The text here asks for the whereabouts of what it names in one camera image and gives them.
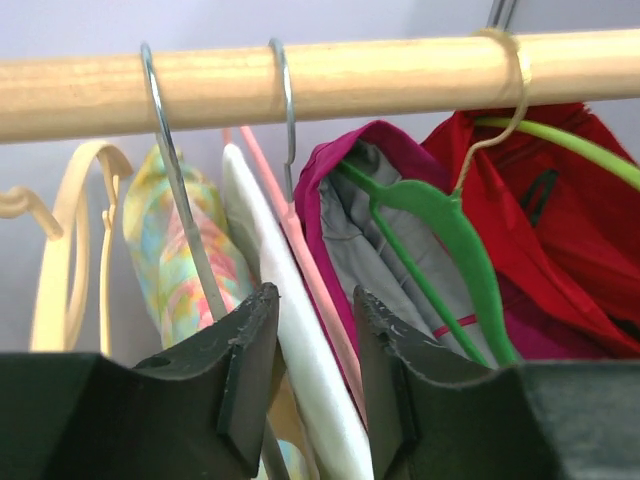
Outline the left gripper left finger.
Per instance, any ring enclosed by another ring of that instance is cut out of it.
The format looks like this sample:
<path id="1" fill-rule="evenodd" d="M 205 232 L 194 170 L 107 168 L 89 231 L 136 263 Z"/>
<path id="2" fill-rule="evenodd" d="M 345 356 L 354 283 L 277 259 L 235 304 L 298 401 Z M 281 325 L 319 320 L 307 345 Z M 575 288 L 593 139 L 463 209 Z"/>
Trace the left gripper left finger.
<path id="1" fill-rule="evenodd" d="M 250 479 L 270 399 L 279 292 L 128 368 L 97 353 L 1 357 L 5 479 Z"/>

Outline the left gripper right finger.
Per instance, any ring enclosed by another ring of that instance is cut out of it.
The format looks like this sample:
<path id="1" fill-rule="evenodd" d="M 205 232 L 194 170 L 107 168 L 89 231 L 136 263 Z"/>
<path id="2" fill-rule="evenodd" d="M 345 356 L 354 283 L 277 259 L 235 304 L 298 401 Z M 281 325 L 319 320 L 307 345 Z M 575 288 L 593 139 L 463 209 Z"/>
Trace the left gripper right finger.
<path id="1" fill-rule="evenodd" d="M 378 479 L 635 479 L 639 365 L 492 370 L 437 344 L 370 292 L 354 316 Z"/>

